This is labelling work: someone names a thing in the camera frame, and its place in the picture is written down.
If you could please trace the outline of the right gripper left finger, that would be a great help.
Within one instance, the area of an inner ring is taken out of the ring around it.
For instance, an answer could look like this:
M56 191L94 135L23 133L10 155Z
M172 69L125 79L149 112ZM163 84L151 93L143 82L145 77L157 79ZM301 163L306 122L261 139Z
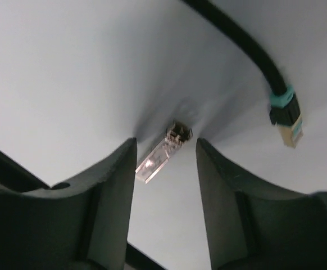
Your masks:
M0 269L123 269L137 141L49 190L0 184Z

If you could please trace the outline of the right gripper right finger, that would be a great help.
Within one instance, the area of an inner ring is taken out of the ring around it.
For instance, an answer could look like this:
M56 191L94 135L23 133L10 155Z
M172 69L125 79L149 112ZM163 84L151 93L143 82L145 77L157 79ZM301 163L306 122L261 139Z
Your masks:
M196 159L212 269L327 269L327 191L274 185L203 138Z

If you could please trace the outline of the silver SFP module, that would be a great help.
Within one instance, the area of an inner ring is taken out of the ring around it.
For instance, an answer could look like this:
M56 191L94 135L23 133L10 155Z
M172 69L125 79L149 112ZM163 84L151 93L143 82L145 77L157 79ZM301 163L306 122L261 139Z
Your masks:
M135 179L147 184L192 137L189 126L174 120L139 159Z

